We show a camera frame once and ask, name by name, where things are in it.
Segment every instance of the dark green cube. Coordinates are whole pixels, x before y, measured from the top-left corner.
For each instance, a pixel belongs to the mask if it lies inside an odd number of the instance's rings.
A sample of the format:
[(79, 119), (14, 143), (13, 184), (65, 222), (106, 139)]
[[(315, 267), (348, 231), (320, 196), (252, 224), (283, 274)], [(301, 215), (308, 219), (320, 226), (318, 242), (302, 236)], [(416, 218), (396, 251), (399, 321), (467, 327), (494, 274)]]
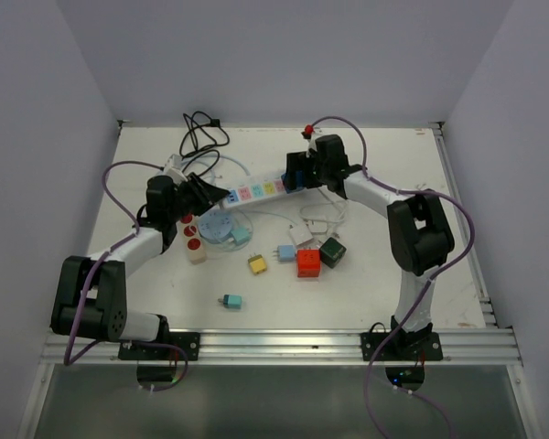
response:
[(327, 241), (319, 247), (319, 259), (329, 268), (338, 265), (338, 262), (346, 254), (346, 248), (334, 238), (328, 238)]

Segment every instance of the tabletop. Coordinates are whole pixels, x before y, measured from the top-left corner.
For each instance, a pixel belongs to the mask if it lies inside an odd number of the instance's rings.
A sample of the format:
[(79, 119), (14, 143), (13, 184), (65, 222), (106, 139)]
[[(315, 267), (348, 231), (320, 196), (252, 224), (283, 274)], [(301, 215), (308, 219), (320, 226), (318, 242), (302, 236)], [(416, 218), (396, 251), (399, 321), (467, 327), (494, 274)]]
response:
[[(225, 128), (231, 143), (221, 152), (243, 162), (253, 174), (285, 168), (288, 152), (304, 151), (307, 143), (299, 128)], [(397, 187), (432, 188), (448, 193), (433, 132), (429, 129), (362, 129), (369, 147), (368, 168)], [(185, 128), (125, 127), (115, 161), (142, 160), (163, 165), (178, 152)], [(325, 128), (338, 134), (350, 163), (359, 163), (362, 146), (351, 129)], [(203, 169), (195, 165), (191, 170)], [(154, 170), (121, 166), (111, 173), (110, 190), (136, 212), (145, 203), (145, 185)], [(215, 185), (244, 177), (233, 162), (215, 167)], [(328, 195), (338, 199), (334, 194)], [(173, 328), (206, 329), (365, 329), (390, 322), (398, 302), (401, 269), (394, 261), (386, 219), (360, 204), (349, 202), (347, 218), (336, 230), (347, 248), (333, 269), (323, 267), (317, 279), (296, 277), (296, 265), (273, 256), (277, 245), (291, 243), (290, 221), (300, 222), (299, 209), (326, 200), (315, 189), (292, 197), (251, 205), (246, 213), (253, 237), (237, 252), (209, 252), (209, 259), (193, 265), (177, 236), (162, 255), (147, 262), (127, 280), (128, 308), (167, 316)], [(463, 248), (457, 217), (444, 209), (456, 240), (449, 260)], [(288, 219), (272, 215), (277, 213)], [(106, 196), (102, 200), (90, 243), (97, 252), (125, 236), (131, 221)], [(254, 275), (248, 258), (262, 254), (266, 272)], [(240, 310), (224, 308), (218, 298), (242, 296)], [(484, 327), (479, 292), (467, 260), (439, 276), (431, 314), (436, 328)]]

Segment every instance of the red connector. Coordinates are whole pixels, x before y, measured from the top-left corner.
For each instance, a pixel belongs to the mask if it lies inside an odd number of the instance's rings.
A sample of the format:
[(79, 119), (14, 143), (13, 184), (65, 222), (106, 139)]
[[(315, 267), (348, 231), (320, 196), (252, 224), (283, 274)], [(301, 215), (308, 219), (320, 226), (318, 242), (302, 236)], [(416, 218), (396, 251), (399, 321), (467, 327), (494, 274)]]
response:
[(321, 260), (319, 250), (296, 251), (296, 275), (297, 277), (319, 277)]

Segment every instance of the red cube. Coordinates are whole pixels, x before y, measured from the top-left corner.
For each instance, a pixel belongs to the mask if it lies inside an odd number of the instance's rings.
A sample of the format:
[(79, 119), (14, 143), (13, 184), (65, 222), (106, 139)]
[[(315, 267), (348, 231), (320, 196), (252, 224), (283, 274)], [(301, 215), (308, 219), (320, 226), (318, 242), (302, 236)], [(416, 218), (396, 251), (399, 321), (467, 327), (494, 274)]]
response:
[(321, 260), (319, 250), (296, 251), (296, 275), (297, 277), (319, 277)]

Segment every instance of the white block with red circle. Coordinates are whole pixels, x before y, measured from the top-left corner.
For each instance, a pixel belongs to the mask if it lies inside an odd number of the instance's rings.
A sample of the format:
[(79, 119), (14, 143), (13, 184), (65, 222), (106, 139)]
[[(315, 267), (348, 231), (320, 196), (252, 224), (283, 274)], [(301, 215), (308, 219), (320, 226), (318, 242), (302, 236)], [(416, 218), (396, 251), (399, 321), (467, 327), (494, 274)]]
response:
[(193, 215), (187, 215), (177, 223), (178, 234), (185, 242), (185, 251), (191, 263), (201, 263), (208, 259), (201, 236), (199, 235), (197, 220)]

